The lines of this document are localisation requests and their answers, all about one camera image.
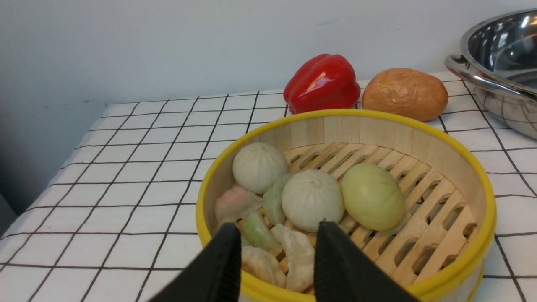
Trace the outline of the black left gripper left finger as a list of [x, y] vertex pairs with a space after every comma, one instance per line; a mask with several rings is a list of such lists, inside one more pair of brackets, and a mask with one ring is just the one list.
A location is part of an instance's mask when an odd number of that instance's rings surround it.
[[235, 223], [225, 222], [207, 246], [151, 302], [238, 302], [242, 245]]

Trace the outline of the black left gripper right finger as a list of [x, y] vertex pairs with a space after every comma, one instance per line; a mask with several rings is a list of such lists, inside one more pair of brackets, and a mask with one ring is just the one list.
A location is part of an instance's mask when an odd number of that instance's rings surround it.
[[334, 222], [317, 232], [314, 265], [317, 302], [417, 302], [351, 242]]

